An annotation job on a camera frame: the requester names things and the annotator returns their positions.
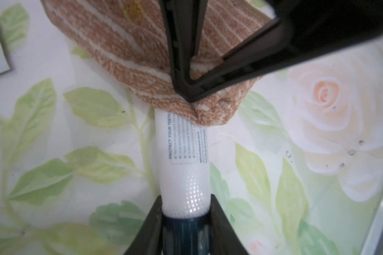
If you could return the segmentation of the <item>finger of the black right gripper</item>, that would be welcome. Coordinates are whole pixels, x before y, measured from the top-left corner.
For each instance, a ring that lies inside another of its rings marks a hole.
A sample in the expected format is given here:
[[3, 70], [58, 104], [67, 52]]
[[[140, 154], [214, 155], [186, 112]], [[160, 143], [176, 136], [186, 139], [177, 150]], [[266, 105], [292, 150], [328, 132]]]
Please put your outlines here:
[[190, 62], [198, 54], [208, 1], [161, 0], [173, 88], [181, 96], [203, 92], [190, 78]]

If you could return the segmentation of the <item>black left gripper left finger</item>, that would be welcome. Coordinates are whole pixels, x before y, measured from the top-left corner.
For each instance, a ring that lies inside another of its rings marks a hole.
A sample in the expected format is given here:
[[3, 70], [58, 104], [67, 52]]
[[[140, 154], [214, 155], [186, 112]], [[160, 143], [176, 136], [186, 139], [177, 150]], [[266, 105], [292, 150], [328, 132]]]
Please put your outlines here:
[[158, 196], [138, 234], [124, 255], [162, 254], [162, 199]]

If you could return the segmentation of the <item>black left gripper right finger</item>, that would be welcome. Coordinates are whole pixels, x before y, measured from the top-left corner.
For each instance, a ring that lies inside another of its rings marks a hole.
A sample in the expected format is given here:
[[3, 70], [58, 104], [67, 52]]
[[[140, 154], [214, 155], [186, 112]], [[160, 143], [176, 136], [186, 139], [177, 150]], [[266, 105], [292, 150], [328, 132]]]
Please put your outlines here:
[[211, 194], [211, 255], [249, 255], [240, 242], [218, 199]]

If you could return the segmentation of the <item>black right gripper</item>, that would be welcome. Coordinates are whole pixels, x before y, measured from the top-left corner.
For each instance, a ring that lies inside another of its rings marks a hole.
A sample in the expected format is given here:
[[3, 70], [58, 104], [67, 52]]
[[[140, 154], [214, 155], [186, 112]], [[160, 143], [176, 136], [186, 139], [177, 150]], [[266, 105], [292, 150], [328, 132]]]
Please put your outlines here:
[[383, 34], [383, 1], [268, 1], [276, 16], [197, 81], [178, 84], [194, 103], [219, 90]]

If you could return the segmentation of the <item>brown striped towel cloth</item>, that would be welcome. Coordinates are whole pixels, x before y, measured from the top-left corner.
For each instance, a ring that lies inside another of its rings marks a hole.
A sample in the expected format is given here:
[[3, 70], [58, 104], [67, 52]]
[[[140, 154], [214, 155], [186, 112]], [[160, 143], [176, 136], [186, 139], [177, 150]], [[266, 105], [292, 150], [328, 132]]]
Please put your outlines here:
[[[168, 43], [158, 1], [43, 1], [50, 21], [87, 51], [117, 82], [155, 108], [203, 126], [226, 124], [255, 84], [251, 79], [189, 103], [173, 88]], [[270, 18], [247, 1], [209, 1], [196, 79]]]

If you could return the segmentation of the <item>white tube dark blue cap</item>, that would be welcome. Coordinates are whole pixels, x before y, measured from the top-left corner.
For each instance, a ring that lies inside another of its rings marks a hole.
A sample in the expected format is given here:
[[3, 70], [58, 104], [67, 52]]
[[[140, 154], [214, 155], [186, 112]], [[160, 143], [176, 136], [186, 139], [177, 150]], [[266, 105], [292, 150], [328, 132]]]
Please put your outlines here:
[[175, 113], [157, 109], [155, 131], [163, 253], [207, 255], [211, 206], [207, 130]]

